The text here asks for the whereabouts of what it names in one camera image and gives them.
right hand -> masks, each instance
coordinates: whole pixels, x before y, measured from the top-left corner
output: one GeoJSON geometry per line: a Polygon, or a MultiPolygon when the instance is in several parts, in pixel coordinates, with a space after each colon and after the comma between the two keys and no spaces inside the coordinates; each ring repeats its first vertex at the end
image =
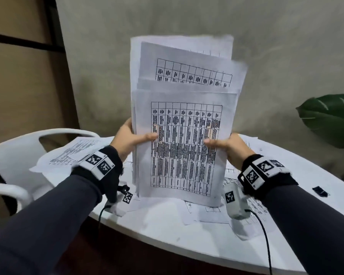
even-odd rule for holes
{"type": "Polygon", "coordinates": [[[205,139],[204,144],[209,148],[220,148],[225,150],[228,155],[228,161],[240,171],[242,170],[243,161],[255,154],[237,133],[232,133],[231,136],[225,140],[205,139]]]}

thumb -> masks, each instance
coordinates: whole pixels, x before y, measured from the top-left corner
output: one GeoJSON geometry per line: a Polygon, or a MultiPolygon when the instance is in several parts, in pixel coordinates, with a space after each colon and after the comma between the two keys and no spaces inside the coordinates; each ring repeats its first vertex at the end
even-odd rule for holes
{"type": "Polygon", "coordinates": [[[143,135],[135,135],[133,145],[138,145],[148,141],[154,141],[158,137],[157,133],[146,133],[143,135]]]}
{"type": "Polygon", "coordinates": [[[207,147],[211,147],[211,148],[227,148],[228,147],[227,140],[205,139],[204,144],[207,147]]]}

black wrist strap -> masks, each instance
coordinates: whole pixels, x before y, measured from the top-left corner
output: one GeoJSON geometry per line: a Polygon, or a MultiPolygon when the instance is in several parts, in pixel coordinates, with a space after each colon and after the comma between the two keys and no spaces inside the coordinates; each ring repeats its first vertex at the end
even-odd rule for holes
{"type": "Polygon", "coordinates": [[[262,157],[263,156],[260,154],[254,154],[243,162],[242,172],[239,174],[239,181],[243,185],[243,190],[246,195],[262,200],[265,198],[266,194],[275,187],[298,185],[290,173],[277,173],[270,176],[270,165],[282,166],[283,169],[285,169],[285,167],[277,160],[266,160],[266,158],[262,157]],[[255,165],[253,164],[254,161],[262,162],[261,164],[255,165]]]}
{"type": "Polygon", "coordinates": [[[91,171],[83,168],[82,166],[75,167],[71,174],[78,175],[90,180],[101,191],[102,195],[105,194],[110,203],[115,203],[117,200],[117,187],[119,177],[123,173],[123,162],[121,161],[117,150],[112,146],[107,146],[99,150],[99,152],[107,155],[107,157],[114,164],[114,167],[101,179],[98,180],[91,171]]]}

hand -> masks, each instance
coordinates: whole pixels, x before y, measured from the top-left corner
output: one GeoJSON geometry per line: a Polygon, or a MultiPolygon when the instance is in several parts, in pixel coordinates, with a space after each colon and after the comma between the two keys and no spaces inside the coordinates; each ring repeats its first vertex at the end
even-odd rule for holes
{"type": "Polygon", "coordinates": [[[111,142],[122,160],[124,162],[126,157],[133,151],[138,144],[148,141],[154,141],[158,137],[157,133],[147,133],[144,135],[135,135],[132,132],[131,118],[129,118],[118,130],[115,138],[111,142]]]}
{"type": "Polygon", "coordinates": [[[228,155],[228,161],[238,170],[242,169],[243,161],[255,154],[237,133],[232,133],[228,139],[213,140],[205,139],[204,144],[209,148],[221,148],[228,155]]]}

white chair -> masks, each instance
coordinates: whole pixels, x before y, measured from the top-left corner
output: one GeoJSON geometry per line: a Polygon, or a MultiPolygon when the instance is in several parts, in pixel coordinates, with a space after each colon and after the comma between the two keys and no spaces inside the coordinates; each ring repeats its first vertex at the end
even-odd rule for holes
{"type": "Polygon", "coordinates": [[[33,173],[29,169],[46,153],[39,139],[64,133],[99,137],[98,134],[86,130],[55,128],[25,134],[0,143],[0,175],[6,182],[0,183],[0,195],[15,198],[18,202],[17,212],[53,188],[41,173],[33,173]]]}

